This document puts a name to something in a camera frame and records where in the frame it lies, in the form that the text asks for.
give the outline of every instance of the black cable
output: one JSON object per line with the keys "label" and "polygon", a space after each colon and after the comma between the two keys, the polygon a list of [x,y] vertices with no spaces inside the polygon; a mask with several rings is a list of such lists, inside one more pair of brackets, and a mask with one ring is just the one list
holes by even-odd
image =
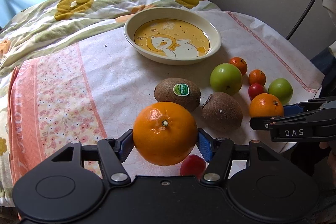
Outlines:
{"label": "black cable", "polygon": [[[331,198],[331,197],[334,197],[335,195],[336,195],[336,189],[327,190],[327,191],[324,191],[320,194],[320,199],[321,198]],[[336,200],[328,203],[327,205],[325,205],[322,208],[318,208],[318,209],[314,210],[312,214],[315,215],[315,214],[318,214],[320,212],[323,212],[324,210],[326,210],[326,209],[328,209],[328,208],[330,208],[334,205],[336,205]]]}
{"label": "black cable", "polygon": [[311,0],[306,8],[306,10],[303,12],[302,16],[300,17],[300,19],[298,20],[298,22],[296,22],[294,28],[290,31],[290,33],[287,35],[286,39],[289,40],[292,35],[295,33],[295,31],[297,30],[297,28],[300,26],[300,24],[302,23],[302,21],[304,20],[304,18],[306,17],[306,15],[308,14],[310,8],[313,6],[314,2],[316,0]]}

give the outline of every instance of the red cherry tomato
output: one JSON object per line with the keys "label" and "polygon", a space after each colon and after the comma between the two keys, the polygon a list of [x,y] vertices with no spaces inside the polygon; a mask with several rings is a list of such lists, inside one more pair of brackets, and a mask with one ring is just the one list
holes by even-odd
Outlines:
{"label": "red cherry tomato", "polygon": [[254,97],[259,94],[266,93],[264,87],[261,84],[253,84],[249,87],[248,90],[250,100],[252,101]]}
{"label": "red cherry tomato", "polygon": [[180,176],[196,176],[200,179],[206,169],[205,160],[197,155],[189,155],[182,161]]}

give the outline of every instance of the kiwi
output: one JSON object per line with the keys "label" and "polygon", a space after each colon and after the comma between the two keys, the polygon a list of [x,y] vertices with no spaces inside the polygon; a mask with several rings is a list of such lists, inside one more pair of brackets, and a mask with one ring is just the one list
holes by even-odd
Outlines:
{"label": "kiwi", "polygon": [[187,79],[167,78],[155,87],[154,97],[158,102],[173,102],[191,112],[200,104],[201,91],[195,83]]}
{"label": "kiwi", "polygon": [[240,127],[243,112],[233,97],[224,92],[215,92],[202,105],[202,117],[214,129],[229,132]]}

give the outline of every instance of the orange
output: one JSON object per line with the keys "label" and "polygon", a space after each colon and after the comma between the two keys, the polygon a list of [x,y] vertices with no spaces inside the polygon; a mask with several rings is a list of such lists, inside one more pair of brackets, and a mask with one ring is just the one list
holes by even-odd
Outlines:
{"label": "orange", "polygon": [[242,59],[240,57],[233,57],[233,58],[230,59],[229,63],[236,66],[240,70],[241,75],[246,74],[247,64],[246,64],[244,59]]}
{"label": "orange", "polygon": [[284,107],[280,100],[272,94],[259,94],[254,97],[250,104],[250,116],[252,118],[283,115]]}
{"label": "orange", "polygon": [[194,148],[198,130],[194,117],[173,102],[145,107],[133,126],[133,141],[141,156],[155,165],[174,165]]}
{"label": "orange", "polygon": [[251,71],[249,74],[249,84],[260,84],[264,86],[266,84],[266,75],[259,69]]}

